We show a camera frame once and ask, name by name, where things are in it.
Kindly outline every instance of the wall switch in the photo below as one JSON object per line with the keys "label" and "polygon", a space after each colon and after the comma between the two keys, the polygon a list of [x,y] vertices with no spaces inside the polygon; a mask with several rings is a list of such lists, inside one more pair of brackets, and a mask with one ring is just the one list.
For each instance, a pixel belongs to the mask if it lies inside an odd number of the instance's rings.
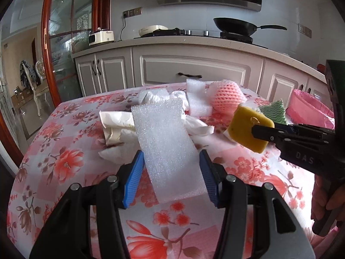
{"label": "wall switch", "polygon": [[308,27],[298,24],[298,31],[301,32],[302,34],[306,35],[307,37],[311,38],[312,37],[312,30],[309,29]]}
{"label": "wall switch", "polygon": [[123,18],[128,18],[128,17],[131,17],[131,16],[135,16],[135,15],[140,15],[141,12],[142,12],[142,7],[139,7],[139,8],[133,8],[133,9],[130,9],[128,11],[124,11],[123,14],[122,14],[122,17]]}

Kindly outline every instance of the human hand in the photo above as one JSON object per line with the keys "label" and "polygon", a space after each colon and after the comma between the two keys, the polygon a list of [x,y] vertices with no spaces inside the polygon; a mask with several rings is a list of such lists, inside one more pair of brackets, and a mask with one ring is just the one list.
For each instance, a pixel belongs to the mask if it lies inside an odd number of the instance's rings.
{"label": "human hand", "polygon": [[[312,214],[311,219],[321,220],[326,210],[333,210],[341,207],[345,203],[345,184],[339,187],[332,197],[327,201],[327,193],[322,188],[322,178],[315,175],[313,198],[312,198]],[[337,218],[338,221],[345,221],[345,207],[340,211]]]}

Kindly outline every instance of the green striped cloth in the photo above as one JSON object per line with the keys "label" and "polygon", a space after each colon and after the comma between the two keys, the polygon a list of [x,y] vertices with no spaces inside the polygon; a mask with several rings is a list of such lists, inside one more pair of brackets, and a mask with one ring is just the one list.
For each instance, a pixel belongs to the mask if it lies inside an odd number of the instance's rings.
{"label": "green striped cloth", "polygon": [[287,125],[285,108],[282,99],[272,102],[270,105],[259,106],[260,111],[275,123]]}

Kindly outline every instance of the power cord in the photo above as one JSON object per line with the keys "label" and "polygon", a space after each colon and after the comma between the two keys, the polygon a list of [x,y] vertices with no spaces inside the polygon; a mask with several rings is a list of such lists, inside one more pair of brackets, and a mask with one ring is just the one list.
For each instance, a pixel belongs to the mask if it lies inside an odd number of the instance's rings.
{"label": "power cord", "polygon": [[122,30],[121,30],[121,33],[120,33],[120,41],[122,41],[122,31],[125,29],[125,27],[122,28]]}

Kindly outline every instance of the floral tablecloth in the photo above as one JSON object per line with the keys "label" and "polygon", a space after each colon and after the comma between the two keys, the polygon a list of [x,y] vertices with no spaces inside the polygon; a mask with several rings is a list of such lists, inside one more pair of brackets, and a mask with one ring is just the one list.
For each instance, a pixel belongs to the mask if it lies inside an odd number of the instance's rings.
{"label": "floral tablecloth", "polygon": [[[26,258],[51,211],[72,183],[97,184],[116,174],[120,167],[116,161],[109,162],[98,155],[106,147],[98,112],[130,111],[140,90],[157,87],[172,92],[185,90],[186,84],[133,88],[75,99],[60,104],[44,123],[20,166],[7,215],[8,237]],[[249,107],[269,104],[250,90],[243,92]],[[215,125],[215,133],[191,136],[196,148],[207,149],[214,162],[246,183],[274,184],[317,250],[321,238],[312,234],[310,220],[314,175],[281,160],[274,145],[257,154],[230,142],[223,135],[229,119],[222,114],[213,113],[203,120]],[[129,163],[133,157],[126,159]],[[131,207],[120,212],[132,259],[211,259],[223,215],[224,210],[216,209],[208,195],[159,204],[146,170]],[[100,258],[96,225],[95,210],[91,210],[92,253]],[[244,258],[250,256],[251,245],[249,213]]]}

